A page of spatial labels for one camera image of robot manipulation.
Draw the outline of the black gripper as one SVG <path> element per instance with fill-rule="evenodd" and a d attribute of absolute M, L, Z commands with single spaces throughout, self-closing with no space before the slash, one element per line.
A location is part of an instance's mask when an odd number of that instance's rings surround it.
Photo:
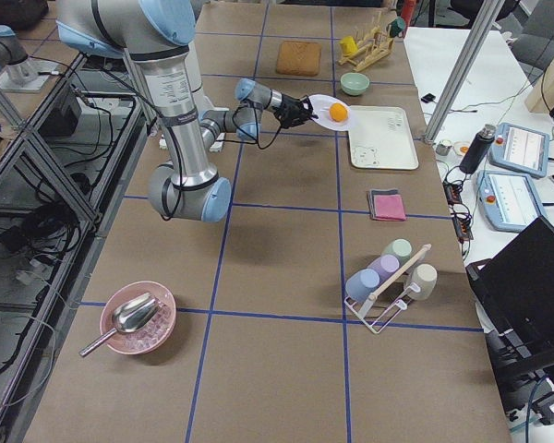
<path fill-rule="evenodd" d="M 319 116 L 314 114 L 316 106 L 310 96 L 303 96 L 300 99 L 283 94 L 281 105 L 276 111 L 276 118 L 281 127 L 301 126 L 306 121 L 317 122 Z"/>

